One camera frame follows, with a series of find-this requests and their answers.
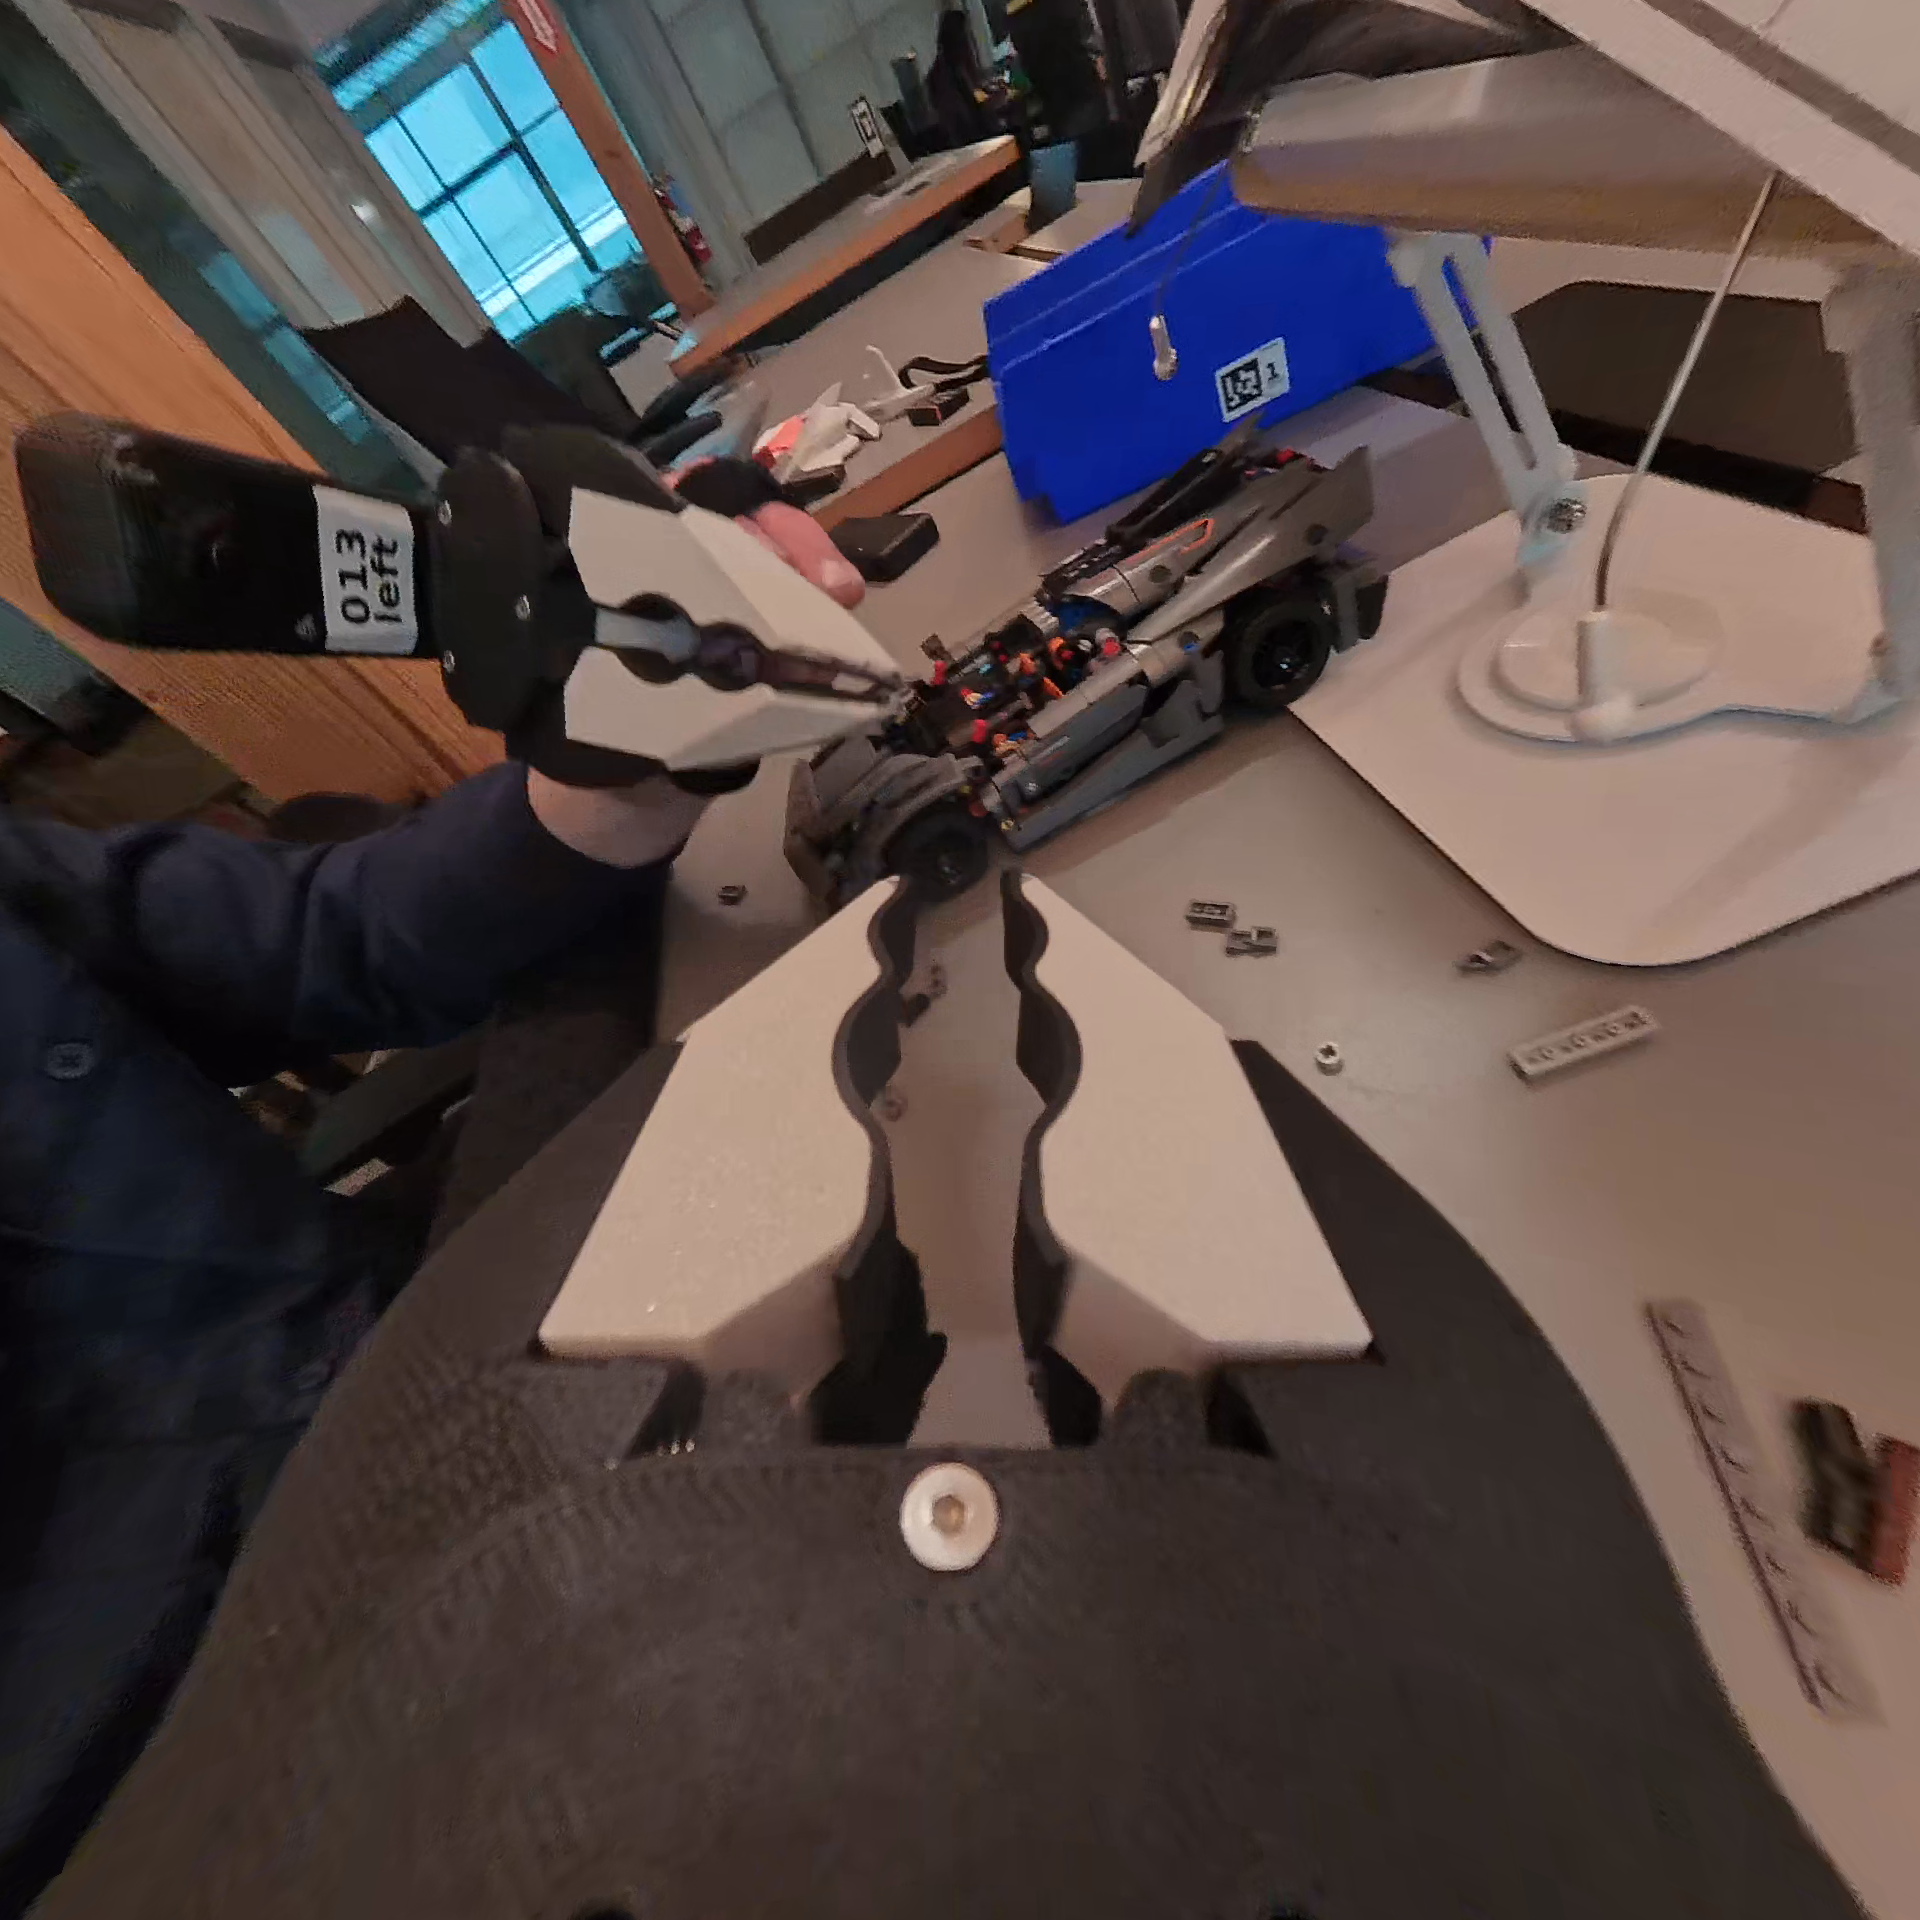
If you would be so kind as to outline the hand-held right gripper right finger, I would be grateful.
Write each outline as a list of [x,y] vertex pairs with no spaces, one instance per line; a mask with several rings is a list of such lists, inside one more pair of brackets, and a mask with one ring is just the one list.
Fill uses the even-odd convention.
[[1098,1439],[1142,1375],[1351,1361],[1374,1333],[1244,1049],[1042,880],[999,878],[1019,1160],[1014,1321],[1046,1439]]

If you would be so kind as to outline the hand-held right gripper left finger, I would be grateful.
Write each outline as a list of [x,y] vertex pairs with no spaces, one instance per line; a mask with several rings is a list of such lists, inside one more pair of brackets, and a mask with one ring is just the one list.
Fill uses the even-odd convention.
[[875,881],[671,1044],[543,1356],[756,1375],[827,1444],[908,1439],[947,1349],[881,1121],[918,905]]

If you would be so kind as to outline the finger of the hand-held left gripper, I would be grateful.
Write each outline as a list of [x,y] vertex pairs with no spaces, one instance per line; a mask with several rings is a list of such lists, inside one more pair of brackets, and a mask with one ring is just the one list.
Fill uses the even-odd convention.
[[902,677],[849,607],[699,508],[663,509],[575,487],[567,551],[613,647],[723,690],[899,692]]
[[590,645],[562,687],[565,737],[675,775],[716,772],[874,730],[905,694],[901,678],[849,663],[822,666],[819,686],[719,687],[660,653]]

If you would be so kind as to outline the grey lego sports car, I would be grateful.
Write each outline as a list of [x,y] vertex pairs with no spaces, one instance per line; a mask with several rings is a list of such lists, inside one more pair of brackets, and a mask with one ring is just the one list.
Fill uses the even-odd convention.
[[793,766],[785,856],[815,902],[878,880],[948,901],[1210,744],[1378,633],[1367,445],[1323,464],[1236,429],[929,661],[882,720]]

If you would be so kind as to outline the lego instruction book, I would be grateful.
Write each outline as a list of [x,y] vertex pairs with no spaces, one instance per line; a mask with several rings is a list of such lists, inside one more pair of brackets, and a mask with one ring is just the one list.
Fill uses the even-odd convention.
[[1586,50],[1916,254],[1918,5],[1190,5],[1135,162],[1165,189],[1287,85]]

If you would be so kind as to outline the person's left forearm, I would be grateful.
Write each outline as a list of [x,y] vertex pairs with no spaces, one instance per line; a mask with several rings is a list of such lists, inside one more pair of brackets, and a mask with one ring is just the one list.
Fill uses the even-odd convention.
[[60,861],[90,972],[234,1085],[461,1034],[637,901],[706,804],[659,775],[581,789],[501,760],[324,847],[150,825],[63,831]]

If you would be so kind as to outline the light grey long lego plate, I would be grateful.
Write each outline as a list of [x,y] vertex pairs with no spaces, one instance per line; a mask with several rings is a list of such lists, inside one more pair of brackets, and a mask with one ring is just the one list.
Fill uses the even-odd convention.
[[1661,1023],[1647,1008],[1628,1002],[1527,1040],[1509,1049],[1507,1060],[1521,1080],[1541,1084],[1558,1072],[1644,1044],[1660,1031]]

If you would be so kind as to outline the black and brown lego connector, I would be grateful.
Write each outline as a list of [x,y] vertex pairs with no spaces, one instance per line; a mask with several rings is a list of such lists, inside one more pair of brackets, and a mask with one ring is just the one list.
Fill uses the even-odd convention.
[[1789,1429],[1806,1476],[1803,1528],[1825,1551],[1883,1585],[1907,1584],[1918,1526],[1918,1447],[1865,1437],[1826,1399],[1796,1399]]

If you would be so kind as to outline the white hand tool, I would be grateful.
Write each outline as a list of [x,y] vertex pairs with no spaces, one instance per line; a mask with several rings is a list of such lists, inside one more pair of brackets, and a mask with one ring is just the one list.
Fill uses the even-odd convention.
[[804,473],[843,468],[865,445],[875,442],[881,432],[874,414],[845,399],[837,381],[804,410],[765,428],[755,440],[753,456],[786,484]]

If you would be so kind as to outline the black oval object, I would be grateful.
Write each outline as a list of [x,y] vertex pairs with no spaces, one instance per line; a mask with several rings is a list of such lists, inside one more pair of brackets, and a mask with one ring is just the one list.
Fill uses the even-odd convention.
[[830,541],[867,584],[891,584],[922,564],[941,530],[929,512],[885,512],[842,519]]

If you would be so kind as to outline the black office chair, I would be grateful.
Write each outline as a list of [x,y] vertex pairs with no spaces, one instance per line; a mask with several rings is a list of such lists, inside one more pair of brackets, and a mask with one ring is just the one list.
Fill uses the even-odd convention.
[[492,329],[461,344],[419,301],[402,300],[362,320],[306,327],[302,337],[355,398],[446,466],[495,456],[543,505],[587,488],[678,508],[582,399]]

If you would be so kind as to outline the wooden background workbench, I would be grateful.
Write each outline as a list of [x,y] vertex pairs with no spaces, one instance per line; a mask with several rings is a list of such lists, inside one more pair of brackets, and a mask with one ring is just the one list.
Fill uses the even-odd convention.
[[902,242],[935,242],[967,220],[978,193],[1014,183],[1022,150],[1013,135],[911,160],[901,175],[857,197],[825,224],[737,279],[713,306],[681,324],[667,365],[693,376],[767,337],[842,281],[891,256]]

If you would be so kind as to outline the blue storage bin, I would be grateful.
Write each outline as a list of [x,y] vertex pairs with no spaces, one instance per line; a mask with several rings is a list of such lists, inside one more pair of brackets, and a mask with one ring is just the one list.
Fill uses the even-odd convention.
[[1380,228],[1244,206],[1225,162],[985,301],[982,324],[1014,492],[1057,520],[1433,352]]

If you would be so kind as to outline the white rounded board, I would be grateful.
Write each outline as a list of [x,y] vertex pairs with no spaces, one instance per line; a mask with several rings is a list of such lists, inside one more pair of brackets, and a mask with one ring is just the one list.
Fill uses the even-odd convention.
[[[1750,944],[1916,874],[1916,696],[1851,726],[1719,717],[1618,746],[1503,734],[1457,672],[1530,600],[1594,607],[1605,524],[1628,488],[1586,484],[1589,514],[1527,582],[1509,517],[1395,568],[1374,640],[1295,716],[1530,935],[1594,961],[1657,969]],[[1653,478],[1628,517],[1607,607],[1692,591],[1881,640],[1865,535]]]

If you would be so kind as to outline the person's navy clothing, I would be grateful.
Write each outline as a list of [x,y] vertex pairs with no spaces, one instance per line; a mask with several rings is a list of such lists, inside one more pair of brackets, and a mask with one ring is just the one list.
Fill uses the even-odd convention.
[[410,1276],[90,972],[70,822],[4,813],[4,1916],[153,1734],[324,1388]]

